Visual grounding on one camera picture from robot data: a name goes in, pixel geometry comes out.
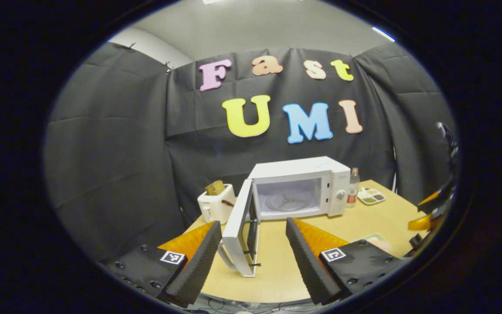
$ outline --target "food tray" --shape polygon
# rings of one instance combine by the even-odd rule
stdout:
[[[357,198],[365,205],[375,205],[387,199],[387,197],[376,189],[364,189],[357,193]]]

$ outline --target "foam letter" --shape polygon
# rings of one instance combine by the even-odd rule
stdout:
[[[336,73],[338,73],[338,76],[343,79],[343,80],[353,80],[354,76],[351,74],[348,74],[348,71],[350,69],[350,66],[342,62],[342,60],[334,60],[333,62],[330,62],[330,65],[334,66],[336,68]]]
[[[226,109],[227,127],[238,137],[256,137],[264,133],[271,124],[271,117],[268,113],[268,102],[271,100],[268,95],[258,95],[251,98],[251,102],[257,105],[257,115],[259,121],[253,125],[245,124],[243,119],[243,105],[245,99],[235,98],[222,103]]]
[[[278,64],[278,60],[273,56],[260,56],[251,61],[253,64],[253,74],[265,75],[268,73],[280,73],[283,67]]]
[[[312,60],[305,60],[303,62],[303,66],[307,70],[305,70],[305,73],[309,75],[310,78],[314,79],[326,79],[326,72],[322,70],[322,65],[317,62],[317,61],[312,61]]]
[[[200,88],[202,92],[222,86],[222,83],[216,80],[216,77],[219,77],[220,79],[226,77],[225,66],[231,66],[231,61],[229,59],[199,66],[199,69],[203,71],[203,85]]]
[[[289,119],[290,136],[288,137],[288,142],[300,143],[303,141],[303,135],[299,133],[300,128],[308,140],[313,138],[315,127],[317,127],[315,139],[330,139],[332,137],[332,132],[330,131],[329,119],[326,115],[328,108],[329,105],[326,103],[317,102],[313,104],[311,114],[307,116],[297,103],[290,103],[282,107],[282,110],[288,114]]]
[[[344,115],[346,116],[346,122],[348,123],[346,132],[360,133],[363,131],[363,127],[359,124],[359,121],[357,121],[355,101],[339,101],[338,105],[344,109]]]

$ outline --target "pink letter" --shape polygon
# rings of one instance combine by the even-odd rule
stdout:
[[[355,112],[355,101],[339,101],[338,105],[344,109],[344,115],[346,116],[346,122],[348,126],[346,127],[346,132],[348,133],[360,133],[363,127],[357,121],[357,114]]]
[[[200,88],[202,92],[222,86],[222,83],[217,81],[216,77],[219,77],[220,79],[226,77],[225,66],[231,66],[231,61],[229,59],[199,66],[199,69],[203,71],[203,85]]]

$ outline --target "microwave control panel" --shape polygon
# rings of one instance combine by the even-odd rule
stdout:
[[[346,207],[347,191],[350,186],[350,171],[332,171],[330,185],[331,189],[327,215],[329,217],[342,215]]]

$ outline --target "plastic container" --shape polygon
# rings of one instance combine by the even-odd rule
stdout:
[[[356,167],[353,167],[350,175],[350,188],[348,190],[348,201],[346,204],[347,208],[355,206],[358,191],[359,191],[359,170]]]
[[[378,247],[379,249],[381,249],[387,253],[390,253],[390,251],[392,250],[390,243],[387,241],[387,239],[385,239],[383,237],[382,234],[372,234],[372,235],[368,235],[368,236],[362,237],[357,240],[368,241],[371,244],[375,245],[376,247]]]

